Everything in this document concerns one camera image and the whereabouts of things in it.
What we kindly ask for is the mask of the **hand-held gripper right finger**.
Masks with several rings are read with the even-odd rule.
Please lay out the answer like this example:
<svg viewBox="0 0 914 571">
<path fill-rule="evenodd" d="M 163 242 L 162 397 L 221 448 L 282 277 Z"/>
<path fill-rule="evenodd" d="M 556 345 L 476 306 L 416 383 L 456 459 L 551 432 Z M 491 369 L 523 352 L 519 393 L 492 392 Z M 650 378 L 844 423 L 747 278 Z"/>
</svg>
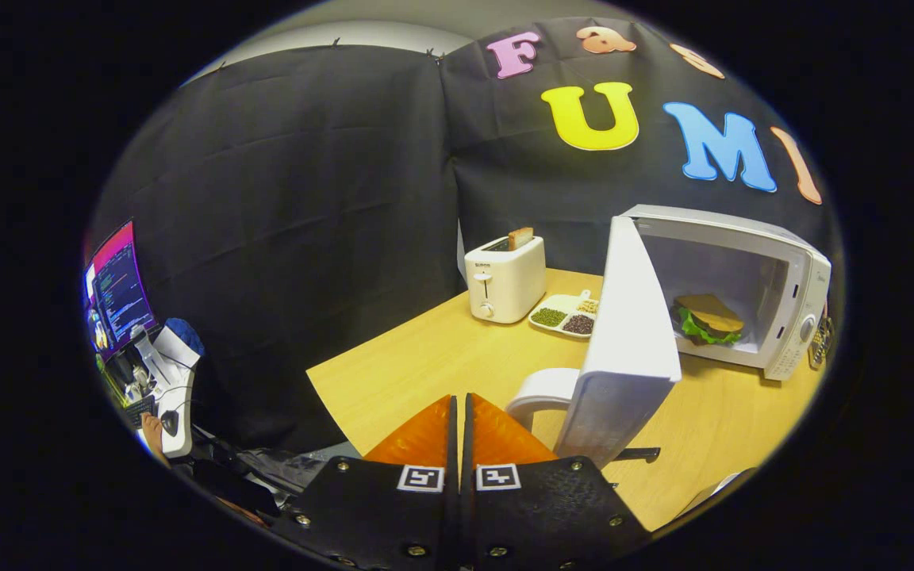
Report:
<svg viewBox="0 0 914 571">
<path fill-rule="evenodd" d="M 480 395 L 465 400 L 464 570 L 598 570 L 652 534 L 590 458 L 558 458 Z"/>
</svg>

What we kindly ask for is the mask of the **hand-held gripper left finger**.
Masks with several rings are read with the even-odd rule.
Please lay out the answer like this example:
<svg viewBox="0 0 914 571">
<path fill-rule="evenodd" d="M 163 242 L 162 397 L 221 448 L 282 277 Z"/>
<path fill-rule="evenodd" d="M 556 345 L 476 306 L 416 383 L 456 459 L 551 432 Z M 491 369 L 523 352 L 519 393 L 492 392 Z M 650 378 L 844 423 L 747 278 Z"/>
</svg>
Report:
<svg viewBox="0 0 914 571">
<path fill-rule="evenodd" d="M 453 570 L 459 539 L 457 398 L 446 395 L 397 430 L 420 450 L 330 458 L 275 521 L 284 541 L 358 570 Z"/>
</svg>

